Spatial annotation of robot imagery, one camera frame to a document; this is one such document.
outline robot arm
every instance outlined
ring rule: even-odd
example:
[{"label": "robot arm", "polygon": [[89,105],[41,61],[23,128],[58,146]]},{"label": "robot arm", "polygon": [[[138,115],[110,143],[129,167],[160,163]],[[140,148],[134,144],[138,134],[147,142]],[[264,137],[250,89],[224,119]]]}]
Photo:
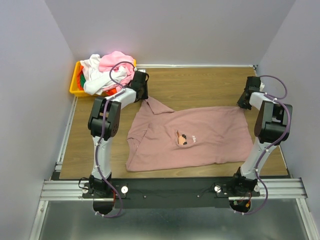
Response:
[{"label": "robot arm", "polygon": [[[91,132],[94,145],[94,164],[89,177],[89,185],[91,189],[94,189],[97,192],[110,192],[109,187],[99,173],[98,167],[103,176],[107,180],[110,180],[112,173],[110,167],[111,145],[113,137],[117,134],[119,129],[121,109],[140,99],[148,98],[147,77],[149,77],[147,73],[135,71],[131,83],[128,86],[125,86],[125,88],[122,88],[120,92],[108,97],[96,97],[94,100],[88,121],[88,128]],[[103,123],[104,114],[107,115],[107,117]]]},{"label": "robot arm", "polygon": [[[250,76],[247,78],[245,89],[237,104],[240,108],[251,110],[252,106],[259,110],[259,114],[254,126],[255,142],[245,163],[238,169],[233,176],[233,191],[252,192],[257,184],[257,175],[259,176],[262,167],[268,159],[270,153],[281,143],[285,141],[290,133],[288,130],[284,138],[277,144],[267,148],[286,131],[288,115],[285,109],[266,97],[265,93],[260,92],[261,80],[259,77]],[[292,115],[292,106],[285,104]]]}]

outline white cloth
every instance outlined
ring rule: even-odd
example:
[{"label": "white cloth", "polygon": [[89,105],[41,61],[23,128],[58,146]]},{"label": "white cloth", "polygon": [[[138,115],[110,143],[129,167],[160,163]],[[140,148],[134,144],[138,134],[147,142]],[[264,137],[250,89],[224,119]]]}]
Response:
[{"label": "white cloth", "polygon": [[[101,95],[104,88],[115,84],[109,77],[109,71],[99,71],[100,60],[99,54],[92,54],[89,59],[80,61],[85,78],[83,89],[87,94]],[[111,76],[115,81],[120,83],[127,77],[127,71],[123,66],[120,66],[117,72],[112,71]]]}]

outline gray floor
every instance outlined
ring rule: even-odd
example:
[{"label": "gray floor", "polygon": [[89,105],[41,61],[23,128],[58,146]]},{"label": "gray floor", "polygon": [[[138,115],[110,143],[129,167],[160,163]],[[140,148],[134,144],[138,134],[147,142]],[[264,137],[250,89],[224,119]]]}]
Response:
[{"label": "gray floor", "polygon": [[[254,200],[258,206],[261,200]],[[256,214],[225,208],[126,209],[95,216],[86,201],[50,202],[42,240],[307,240],[295,199],[269,200]]]}]

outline green cloth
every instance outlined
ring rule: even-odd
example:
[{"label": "green cloth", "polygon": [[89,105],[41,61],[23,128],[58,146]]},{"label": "green cloth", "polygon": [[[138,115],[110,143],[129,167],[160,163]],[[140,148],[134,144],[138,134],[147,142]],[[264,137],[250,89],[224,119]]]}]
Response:
[{"label": "green cloth", "polygon": [[82,88],[84,88],[85,82],[86,82],[85,75],[83,73],[81,73],[80,85],[81,85]]}]

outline metal frame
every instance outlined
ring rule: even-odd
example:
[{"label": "metal frame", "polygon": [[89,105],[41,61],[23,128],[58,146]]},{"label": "metal frame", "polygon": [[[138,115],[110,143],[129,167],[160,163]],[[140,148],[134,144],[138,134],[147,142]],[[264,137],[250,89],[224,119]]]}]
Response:
[{"label": "metal frame", "polygon": [[[300,178],[267,178],[263,181],[268,188],[269,199],[307,198],[304,184]],[[113,201],[113,198],[83,198],[83,193],[78,187],[78,182],[77,180],[44,181],[40,201]],[[85,183],[88,183],[88,181],[81,181],[81,187],[83,187]],[[266,197],[264,186],[260,182],[258,182],[258,186],[260,187],[260,196],[253,196],[252,199],[264,199]],[[243,197],[229,197],[229,200],[239,199],[243,199]]]},{"label": "metal frame", "polygon": [[137,64],[138,69],[183,69],[183,68],[253,68],[251,64]]},{"label": "metal frame", "polygon": [[[185,68],[184,65],[139,65],[143,68]],[[231,67],[229,65],[211,65],[210,67]],[[242,65],[238,67],[253,67],[252,65]],[[56,161],[55,171],[60,172],[62,168],[62,163],[64,160],[66,147],[68,143],[68,138],[70,134],[70,129],[72,126],[72,121],[74,118],[76,105],[78,97],[74,97],[73,103],[70,110],[70,115],[65,128],[63,140],[61,143],[60,151]],[[287,167],[282,149],[280,147],[282,159],[285,166]],[[300,178],[266,178],[263,180],[268,188],[269,199],[296,199],[297,205],[306,229],[307,235],[310,240],[319,240],[319,233],[317,231],[316,225],[313,221],[313,217],[308,209],[306,198],[307,194]],[[253,197],[253,199],[264,199],[266,196],[266,190],[263,185],[258,182],[260,187],[260,196]],[[229,200],[238,200],[238,197],[229,197]],[[38,240],[41,234],[41,230],[44,224],[46,211],[49,201],[113,201],[112,198],[99,198],[99,199],[84,199],[82,197],[82,190],[78,187],[78,181],[76,180],[57,180],[57,181],[44,181],[43,188],[40,195],[39,205],[34,218],[30,240]]]},{"label": "metal frame", "polygon": [[62,163],[64,161],[65,152],[66,152],[67,143],[68,143],[69,134],[70,134],[70,129],[71,129],[72,121],[74,119],[74,115],[75,115],[75,111],[76,111],[77,101],[78,101],[78,97],[74,96],[73,102],[72,102],[72,105],[71,105],[71,110],[70,110],[70,115],[69,115],[69,118],[68,118],[68,122],[67,122],[66,127],[65,127],[64,136],[63,136],[63,139],[62,139],[60,151],[59,151],[59,154],[58,154],[58,158],[56,160],[57,163]]},{"label": "metal frame", "polygon": [[317,227],[315,225],[314,219],[308,209],[307,203],[305,199],[296,199],[296,203],[298,205],[302,221],[306,230],[306,233],[310,240],[319,240],[320,236],[317,231]]}]

